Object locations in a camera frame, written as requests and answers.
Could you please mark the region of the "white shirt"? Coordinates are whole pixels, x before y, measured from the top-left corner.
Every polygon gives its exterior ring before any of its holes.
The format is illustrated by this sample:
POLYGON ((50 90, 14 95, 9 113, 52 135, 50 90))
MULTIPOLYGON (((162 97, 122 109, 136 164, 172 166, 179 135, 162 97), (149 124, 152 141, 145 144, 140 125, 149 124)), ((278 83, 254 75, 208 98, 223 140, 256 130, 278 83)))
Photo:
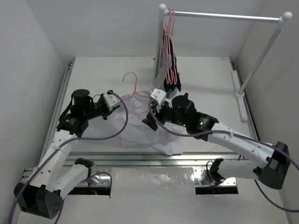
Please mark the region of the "white shirt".
MULTIPOLYGON (((136 94, 122 95, 128 108, 128 124, 124 131, 116 137, 102 141, 108 145, 124 150, 158 151, 166 155, 183 153, 183 138, 172 135, 162 128, 153 131, 142 122, 149 112, 150 90, 137 91, 136 94)), ((101 117, 89 121, 89 127, 84 132, 84 137, 103 138, 117 133, 126 120, 124 106, 115 110, 107 120, 101 117)))

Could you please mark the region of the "pink wire hanger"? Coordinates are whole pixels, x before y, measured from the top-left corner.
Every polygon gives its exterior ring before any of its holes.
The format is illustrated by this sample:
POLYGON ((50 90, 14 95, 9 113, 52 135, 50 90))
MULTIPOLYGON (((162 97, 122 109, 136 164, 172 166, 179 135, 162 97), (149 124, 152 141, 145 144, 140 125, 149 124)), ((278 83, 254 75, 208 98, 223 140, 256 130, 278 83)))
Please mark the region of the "pink wire hanger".
POLYGON ((146 104, 148 103, 149 96, 151 94, 150 90, 137 90, 137 75, 133 72, 126 73, 122 78, 122 82, 124 81, 127 75, 135 76, 133 92, 125 94, 121 97, 128 108, 128 112, 136 116, 148 113, 148 109, 146 109, 146 104))

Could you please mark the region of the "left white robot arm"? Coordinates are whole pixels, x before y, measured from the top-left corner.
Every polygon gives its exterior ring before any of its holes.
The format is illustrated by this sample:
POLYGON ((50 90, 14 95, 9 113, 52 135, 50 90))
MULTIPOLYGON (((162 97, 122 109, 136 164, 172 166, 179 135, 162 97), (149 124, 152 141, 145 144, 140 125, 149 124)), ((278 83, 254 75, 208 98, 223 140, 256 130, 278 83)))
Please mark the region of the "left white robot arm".
POLYGON ((94 165, 92 161, 79 158, 69 171, 60 175, 66 158, 75 144, 85 139, 82 135, 90 120, 107 119, 121 105, 124 105, 123 100, 113 91, 102 93, 95 102, 88 90, 75 90, 58 119, 52 143, 39 165, 24 183, 16 185, 14 206, 25 213, 55 218, 66 195, 91 176, 94 165))

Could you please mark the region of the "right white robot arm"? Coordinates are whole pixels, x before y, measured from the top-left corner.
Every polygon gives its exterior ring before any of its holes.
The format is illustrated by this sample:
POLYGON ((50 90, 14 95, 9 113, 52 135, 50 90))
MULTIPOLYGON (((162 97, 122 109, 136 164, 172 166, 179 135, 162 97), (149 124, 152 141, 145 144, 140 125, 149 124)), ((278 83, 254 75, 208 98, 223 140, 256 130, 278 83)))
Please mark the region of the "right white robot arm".
POLYGON ((259 180, 272 189, 281 189, 290 166, 288 147, 260 142, 229 128, 217 118, 196 110, 188 94, 179 95, 169 104, 166 93, 155 89, 149 100, 149 113, 143 123, 156 131, 161 127, 179 137, 225 147, 245 160, 215 159, 206 168, 207 184, 219 184, 230 177, 259 180))

